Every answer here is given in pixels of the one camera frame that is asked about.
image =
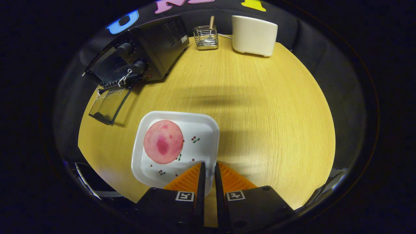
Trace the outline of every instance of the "blue letter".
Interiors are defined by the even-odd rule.
[[[134,22],[139,18],[139,13],[137,12],[137,10],[127,15],[129,16],[130,20],[125,25],[121,26],[119,23],[120,19],[118,19],[116,22],[110,24],[110,26],[107,27],[110,30],[111,34],[117,34],[119,32],[124,31],[126,28],[134,24]]]

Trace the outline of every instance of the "cherry pattern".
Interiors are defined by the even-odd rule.
[[[195,142],[197,142],[199,140],[200,140],[200,138],[197,139],[195,136],[191,139],[192,143],[195,143]]]

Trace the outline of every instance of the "wooden handle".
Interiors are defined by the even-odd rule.
[[[209,27],[214,27],[214,16],[211,16],[211,19],[209,21]]]

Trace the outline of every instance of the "white square plate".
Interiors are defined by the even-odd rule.
[[[176,160],[167,164],[158,164],[147,156],[143,141],[150,126],[164,119],[179,126],[185,142]],[[177,175],[200,162],[205,162],[205,196],[207,196],[214,178],[219,140],[218,124],[208,115],[168,111],[149,112],[141,119],[137,129],[131,156],[131,171],[140,182],[150,187],[164,188]]]

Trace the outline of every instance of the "pink letter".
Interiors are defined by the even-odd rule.
[[[172,8],[172,6],[169,6],[168,3],[182,6],[185,3],[185,0],[160,0],[156,1],[157,10],[155,11],[155,14],[159,14],[162,12],[165,12]]]
[[[213,2],[215,0],[190,0],[188,3],[195,4],[195,3],[203,3],[203,2]]]

